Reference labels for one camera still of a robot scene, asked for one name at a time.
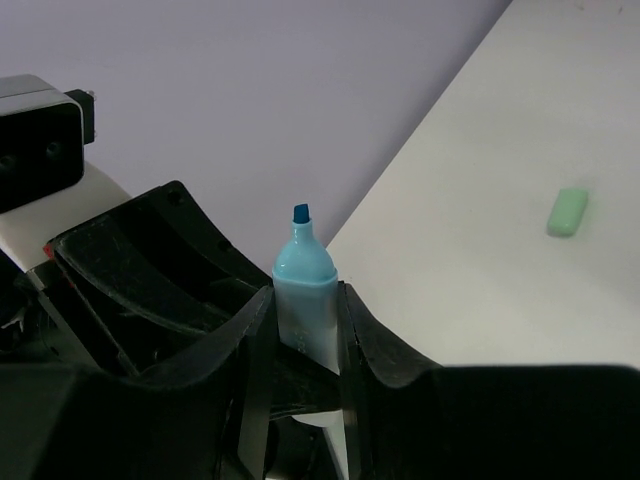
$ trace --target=camera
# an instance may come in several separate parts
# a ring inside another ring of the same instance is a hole
[[[93,136],[89,93],[34,75],[0,78],[0,213],[79,182]]]

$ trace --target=white table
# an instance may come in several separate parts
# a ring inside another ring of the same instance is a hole
[[[382,323],[445,365],[640,367],[638,46],[640,2],[514,1],[330,245]]]

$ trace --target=eraser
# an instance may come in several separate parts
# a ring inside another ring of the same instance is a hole
[[[589,192],[584,188],[563,188],[547,222],[547,233],[553,237],[571,237],[576,233],[587,207]]]

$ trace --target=blue chisel tip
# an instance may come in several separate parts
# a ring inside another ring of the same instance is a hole
[[[309,205],[303,203],[293,207],[293,223],[309,223]]]

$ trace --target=red component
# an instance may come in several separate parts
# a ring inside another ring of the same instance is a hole
[[[50,243],[47,243],[44,247],[42,247],[42,250],[44,250],[44,253],[47,257],[53,259],[53,248],[51,247]]]

